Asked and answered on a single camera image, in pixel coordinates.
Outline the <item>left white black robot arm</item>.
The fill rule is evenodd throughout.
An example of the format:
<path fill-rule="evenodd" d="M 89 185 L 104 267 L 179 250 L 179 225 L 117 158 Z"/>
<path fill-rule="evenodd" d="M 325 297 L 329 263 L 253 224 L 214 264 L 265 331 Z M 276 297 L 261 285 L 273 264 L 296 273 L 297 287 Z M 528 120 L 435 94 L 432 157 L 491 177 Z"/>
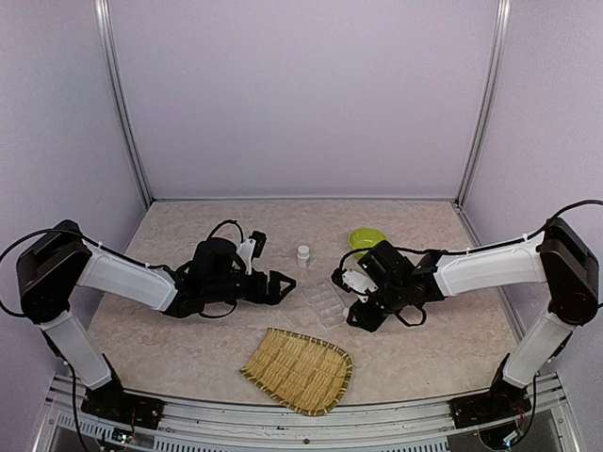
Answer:
<path fill-rule="evenodd" d="M 86 387 L 82 410 L 99 417 L 122 419 L 149 409 L 157 416 L 161 401 L 127 392 L 108 358 L 91 342 L 71 310 L 76 287 L 91 288 L 136 301 L 173 318 L 206 317 L 205 307 L 240 301 L 274 306 L 296 287 L 294 279 L 271 270 L 258 271 L 266 236 L 254 231 L 238 242 L 211 232 L 193 257 L 176 269 L 149 265 L 127 257 L 84 235 L 78 224 L 63 220 L 17 239 L 1 255 L 30 241 L 16 261 L 21 310 L 7 315 L 38 326 L 51 349 Z"/>

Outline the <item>clear plastic pill organizer box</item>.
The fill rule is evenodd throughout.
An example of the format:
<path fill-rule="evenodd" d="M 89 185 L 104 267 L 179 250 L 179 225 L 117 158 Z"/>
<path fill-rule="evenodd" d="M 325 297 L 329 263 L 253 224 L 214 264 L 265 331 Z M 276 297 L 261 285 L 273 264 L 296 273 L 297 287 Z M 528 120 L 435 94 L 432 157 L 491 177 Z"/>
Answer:
<path fill-rule="evenodd" d="M 335 327 L 346 321 L 342 311 L 347 307 L 330 280 L 309 282 L 304 286 L 303 292 L 325 328 Z"/>

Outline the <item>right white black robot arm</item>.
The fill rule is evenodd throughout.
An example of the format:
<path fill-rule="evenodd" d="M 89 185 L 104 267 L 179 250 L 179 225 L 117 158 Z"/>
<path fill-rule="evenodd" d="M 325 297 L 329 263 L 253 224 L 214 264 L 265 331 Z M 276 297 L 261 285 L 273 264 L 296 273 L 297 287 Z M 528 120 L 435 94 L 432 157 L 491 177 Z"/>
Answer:
<path fill-rule="evenodd" d="M 485 288 L 544 283 L 550 301 L 505 356 L 490 387 L 476 395 L 451 400 L 458 428 L 504 419 L 534 409 L 530 384 L 566 346 L 574 330 L 592 321 L 599 301 L 599 263 L 571 226 L 556 212 L 536 231 L 516 239 L 474 249 L 423 250 L 420 261 L 410 250 L 383 240 L 361 251 L 359 271 L 338 266 L 333 283 L 357 300 L 347 313 L 349 325 L 376 331 L 387 317 L 400 317 L 413 307 L 420 313 L 429 302 Z"/>

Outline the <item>white capped pill bottle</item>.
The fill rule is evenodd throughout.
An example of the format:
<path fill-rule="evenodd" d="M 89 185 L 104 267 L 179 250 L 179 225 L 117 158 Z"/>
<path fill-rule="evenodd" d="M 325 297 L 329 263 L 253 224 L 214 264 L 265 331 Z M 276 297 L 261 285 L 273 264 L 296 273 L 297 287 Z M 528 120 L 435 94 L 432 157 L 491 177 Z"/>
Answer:
<path fill-rule="evenodd" d="M 310 248 L 307 245 L 300 245 L 297 248 L 297 264 L 300 268 L 307 268 L 310 260 Z"/>

